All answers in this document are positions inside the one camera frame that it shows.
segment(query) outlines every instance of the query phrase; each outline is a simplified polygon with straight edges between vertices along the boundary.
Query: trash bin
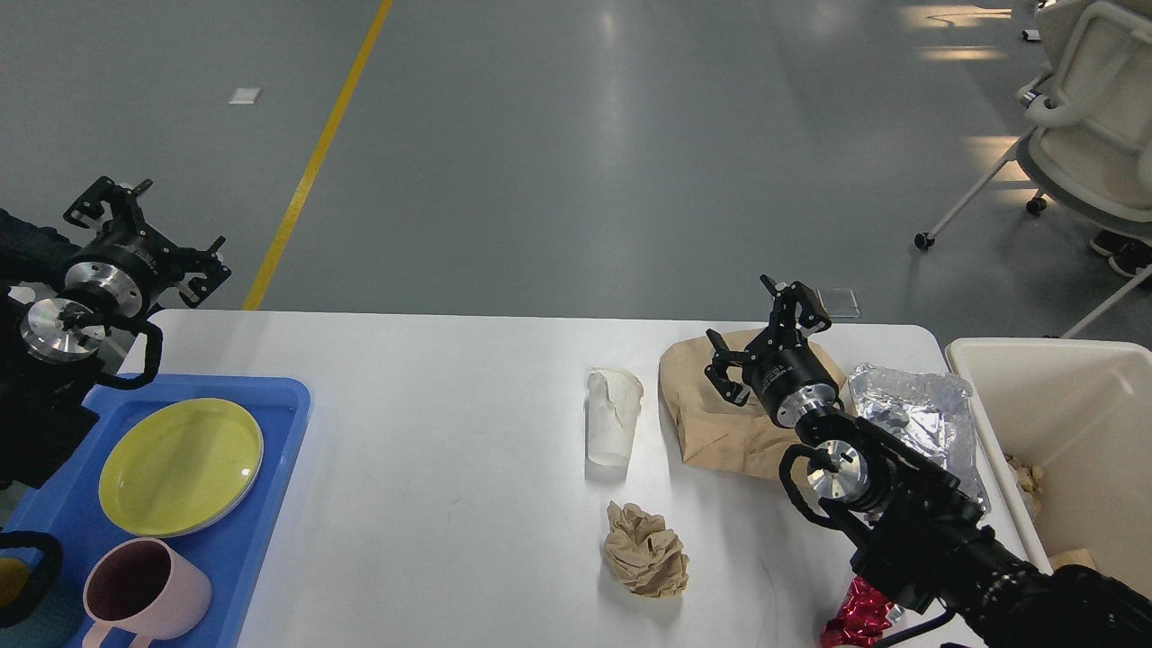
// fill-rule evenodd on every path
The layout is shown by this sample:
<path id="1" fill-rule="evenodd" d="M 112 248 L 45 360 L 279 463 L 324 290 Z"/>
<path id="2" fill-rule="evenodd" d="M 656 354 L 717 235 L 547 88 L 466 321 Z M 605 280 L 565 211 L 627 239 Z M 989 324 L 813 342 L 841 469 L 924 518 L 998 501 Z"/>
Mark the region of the trash bin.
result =
<path id="1" fill-rule="evenodd" d="M 1152 596 L 1152 353 L 1128 342 L 970 338 L 946 349 L 1028 558 L 1087 549 Z M 1003 453 L 1044 468 L 1034 522 Z"/>

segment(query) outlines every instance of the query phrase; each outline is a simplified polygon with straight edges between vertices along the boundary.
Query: plate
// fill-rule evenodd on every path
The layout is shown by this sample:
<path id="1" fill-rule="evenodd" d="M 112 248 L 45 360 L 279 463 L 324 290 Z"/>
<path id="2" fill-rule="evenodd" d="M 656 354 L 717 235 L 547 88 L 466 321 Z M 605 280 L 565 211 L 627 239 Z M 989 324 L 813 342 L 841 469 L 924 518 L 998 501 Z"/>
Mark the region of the plate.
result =
<path id="1" fill-rule="evenodd" d="M 147 416 L 112 449 L 100 506 L 126 532 L 173 537 L 227 515 L 256 481 L 264 437 L 235 402 L 197 398 Z"/>

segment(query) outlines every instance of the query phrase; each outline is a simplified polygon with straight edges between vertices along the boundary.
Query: floor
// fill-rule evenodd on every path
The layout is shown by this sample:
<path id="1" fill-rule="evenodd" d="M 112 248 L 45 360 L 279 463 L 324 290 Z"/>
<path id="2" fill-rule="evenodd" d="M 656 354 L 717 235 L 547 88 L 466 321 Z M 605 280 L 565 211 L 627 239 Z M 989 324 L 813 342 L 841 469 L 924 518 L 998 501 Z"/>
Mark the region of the floor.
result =
<path id="1" fill-rule="evenodd" d="M 154 226 L 228 238 L 207 306 L 240 308 L 378 10 L 333 7 L 8 7 L 0 205 L 67 231 L 98 175 L 152 178 Z M 941 344 L 1060 333 L 1123 280 L 1015 168 L 911 246 L 1025 128 L 1026 7 L 395 0 L 262 308 L 755 319 L 767 272 Z"/>

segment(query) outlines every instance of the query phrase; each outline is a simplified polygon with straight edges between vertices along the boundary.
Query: pink mug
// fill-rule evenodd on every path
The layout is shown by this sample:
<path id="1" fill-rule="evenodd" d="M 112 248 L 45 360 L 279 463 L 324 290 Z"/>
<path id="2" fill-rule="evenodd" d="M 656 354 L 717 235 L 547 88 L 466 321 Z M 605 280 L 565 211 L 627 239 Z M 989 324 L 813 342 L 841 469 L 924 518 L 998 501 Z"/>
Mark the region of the pink mug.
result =
<path id="1" fill-rule="evenodd" d="M 84 583 L 84 611 L 96 625 L 83 648 L 99 648 L 114 627 L 136 634 L 129 648 L 180 636 L 200 623 L 211 601 L 209 578 L 164 541 L 129 540 L 105 553 Z"/>

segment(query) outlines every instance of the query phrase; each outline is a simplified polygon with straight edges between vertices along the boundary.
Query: chair leg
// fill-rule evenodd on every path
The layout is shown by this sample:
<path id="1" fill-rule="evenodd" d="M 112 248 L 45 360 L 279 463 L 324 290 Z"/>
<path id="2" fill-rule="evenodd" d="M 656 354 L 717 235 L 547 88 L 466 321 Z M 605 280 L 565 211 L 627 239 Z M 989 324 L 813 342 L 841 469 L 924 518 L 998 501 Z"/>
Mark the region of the chair leg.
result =
<path id="1" fill-rule="evenodd" d="M 1138 274 L 1136 274 L 1136 277 L 1132 277 L 1131 279 L 1129 279 L 1128 282 L 1124 284 L 1123 286 L 1121 286 L 1119 291 L 1116 291 L 1115 293 L 1113 293 L 1111 297 L 1104 300 L 1104 303 L 1101 303 L 1100 306 L 1096 307 L 1096 310 L 1093 310 L 1092 312 L 1089 312 L 1087 315 L 1085 315 L 1083 319 L 1081 319 L 1079 322 L 1077 322 L 1075 326 L 1073 326 L 1071 329 L 1069 329 L 1068 332 L 1066 332 L 1063 336 L 1060 336 L 1060 337 L 1061 338 L 1071 338 L 1071 337 L 1076 336 L 1077 333 L 1079 333 L 1081 331 L 1084 330 L 1084 326 L 1087 326 L 1089 324 L 1091 324 L 1092 322 L 1094 322 L 1096 318 L 1099 317 L 1100 315 L 1102 315 L 1105 310 L 1108 310 L 1117 301 L 1124 299 L 1124 295 L 1127 295 L 1128 293 L 1132 292 L 1132 288 L 1135 288 L 1136 286 L 1139 286 L 1145 279 L 1149 279 L 1149 278 L 1152 278 L 1152 263 L 1150 263 L 1147 265 L 1147 268 L 1145 268 Z"/>
<path id="2" fill-rule="evenodd" d="M 1000 156 L 1000 159 L 996 160 L 996 164 L 984 175 L 984 178 L 979 180 L 979 182 L 977 182 L 971 189 L 968 190 L 967 194 L 964 194 L 964 197 L 962 197 L 960 202 L 956 203 L 948 211 L 948 213 L 945 214 L 942 219 L 940 219 L 940 223 L 937 223 L 935 227 L 933 227 L 931 232 L 920 234 L 920 236 L 926 238 L 929 246 L 935 242 L 935 235 L 939 234 L 945 228 L 945 226 L 948 225 L 949 220 L 952 220 L 953 218 L 956 217 L 957 213 L 960 213 L 960 210 L 964 209 L 964 206 L 968 205 L 968 203 L 970 203 L 972 198 L 976 197 L 976 194 L 980 193 L 980 189 L 983 189 L 985 184 L 991 182 L 992 179 L 995 178 L 998 173 L 1000 173 L 1000 169 L 1003 168 L 1006 164 L 1016 159 L 1016 145 L 1020 141 L 1017 140 L 1015 143 L 1013 143 L 1011 146 L 1008 148 L 1007 151 L 1005 151 L 1005 155 Z"/>

